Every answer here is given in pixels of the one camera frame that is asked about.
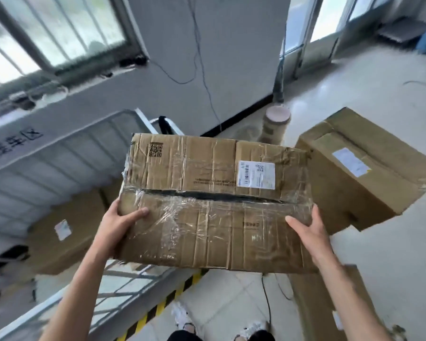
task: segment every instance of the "person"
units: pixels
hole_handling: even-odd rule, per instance
[[[104,214],[96,236],[76,271],[67,292],[51,318],[40,341],[84,341],[90,323],[106,261],[127,229],[148,214],[142,208],[125,216],[118,215],[118,199]],[[330,244],[316,205],[312,224],[303,225],[293,217],[286,222],[300,236],[318,267],[349,341],[391,341],[385,328],[374,317],[368,305],[358,296]],[[168,341],[200,341],[196,327],[186,309],[174,302],[173,313],[179,330]],[[234,341],[274,341],[265,321],[254,322],[236,335]]]

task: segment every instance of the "sneaker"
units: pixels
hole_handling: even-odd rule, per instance
[[[179,302],[174,301],[172,305],[172,315],[175,318],[175,323],[178,330],[185,330],[185,326],[193,326],[194,335],[196,335],[196,326],[189,316],[186,308]]]
[[[245,340],[249,339],[252,334],[258,332],[259,330],[267,330],[268,331],[268,323],[266,321],[256,321],[251,323],[249,326],[244,328],[237,336],[234,337],[234,341],[238,337],[242,337]]]

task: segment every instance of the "pant leg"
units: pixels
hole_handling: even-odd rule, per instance
[[[266,330],[259,330],[251,335],[248,341],[275,341],[271,333]]]
[[[202,339],[186,330],[176,330],[170,334],[167,341],[202,341]]]

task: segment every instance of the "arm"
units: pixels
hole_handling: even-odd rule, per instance
[[[102,217],[95,239],[40,341],[87,339],[106,261],[126,230],[148,214],[148,208],[142,208],[131,214],[119,216],[118,204],[117,199]]]
[[[312,209],[312,224],[307,227],[287,216],[286,222],[300,236],[301,241],[319,268],[333,304],[341,317],[349,341],[392,341],[385,328],[375,318],[369,306],[355,292],[352,281],[337,259],[330,238],[320,218],[317,205]]]

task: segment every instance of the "yellow and black hazard tape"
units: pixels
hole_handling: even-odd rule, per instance
[[[162,302],[150,309],[150,311],[147,312],[144,317],[142,317],[140,320],[130,326],[126,333],[114,339],[114,341],[125,341],[134,334],[137,334],[149,321],[151,321],[154,317],[159,316],[167,307],[167,305],[169,305],[175,298],[185,292],[192,285],[197,284],[198,281],[202,278],[202,276],[204,276],[207,272],[208,269],[201,269],[197,273],[193,274],[193,276],[191,276],[184,282],[183,286],[170,292],[170,294]]]

